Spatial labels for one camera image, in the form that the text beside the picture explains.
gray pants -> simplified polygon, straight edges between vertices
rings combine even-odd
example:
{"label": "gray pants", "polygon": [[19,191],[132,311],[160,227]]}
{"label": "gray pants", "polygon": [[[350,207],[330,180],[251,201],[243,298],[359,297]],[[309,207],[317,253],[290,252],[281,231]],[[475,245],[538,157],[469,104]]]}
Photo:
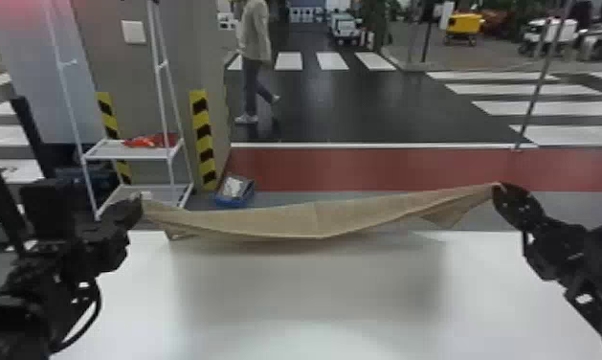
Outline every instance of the gray pants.
{"label": "gray pants", "polygon": [[256,94],[259,94],[265,101],[272,103],[274,97],[260,81],[258,81],[258,71],[262,61],[252,60],[250,58],[242,58],[242,76],[243,79],[243,94],[245,97],[245,113],[249,116],[254,116],[256,111]]}

man walking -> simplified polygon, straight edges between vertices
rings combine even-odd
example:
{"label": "man walking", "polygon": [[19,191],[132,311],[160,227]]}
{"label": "man walking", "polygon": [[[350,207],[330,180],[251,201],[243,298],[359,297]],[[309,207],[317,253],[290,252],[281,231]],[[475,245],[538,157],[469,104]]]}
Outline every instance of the man walking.
{"label": "man walking", "polygon": [[272,44],[269,40],[269,9],[265,0],[244,0],[238,50],[242,55],[243,96],[245,113],[235,118],[237,124],[256,124],[256,93],[270,105],[280,96],[272,95],[260,81],[258,71],[263,64],[272,63]]}

beige towel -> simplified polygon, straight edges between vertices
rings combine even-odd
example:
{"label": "beige towel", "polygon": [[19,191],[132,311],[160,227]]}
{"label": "beige towel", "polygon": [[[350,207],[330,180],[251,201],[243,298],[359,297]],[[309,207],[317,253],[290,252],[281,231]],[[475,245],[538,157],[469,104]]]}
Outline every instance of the beige towel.
{"label": "beige towel", "polygon": [[144,201],[145,216],[171,239],[204,236],[231,240],[321,239],[361,231],[408,216],[455,225],[490,199],[498,183],[363,199],[316,201],[273,208],[190,212]]}

red floor stripe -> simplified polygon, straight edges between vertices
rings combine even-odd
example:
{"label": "red floor stripe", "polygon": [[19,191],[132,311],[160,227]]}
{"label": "red floor stripe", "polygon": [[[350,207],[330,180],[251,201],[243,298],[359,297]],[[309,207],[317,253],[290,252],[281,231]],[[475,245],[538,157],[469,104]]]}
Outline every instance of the red floor stripe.
{"label": "red floor stripe", "polygon": [[425,191],[491,181],[602,191],[602,149],[233,149],[261,191]]}

white sneaker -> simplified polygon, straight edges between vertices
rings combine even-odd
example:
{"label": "white sneaker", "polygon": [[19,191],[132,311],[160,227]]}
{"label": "white sneaker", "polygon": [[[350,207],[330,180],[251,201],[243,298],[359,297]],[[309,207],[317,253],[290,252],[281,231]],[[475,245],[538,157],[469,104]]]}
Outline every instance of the white sneaker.
{"label": "white sneaker", "polygon": [[235,118],[236,124],[257,124],[258,123],[258,115],[248,115],[242,114],[239,117]]}

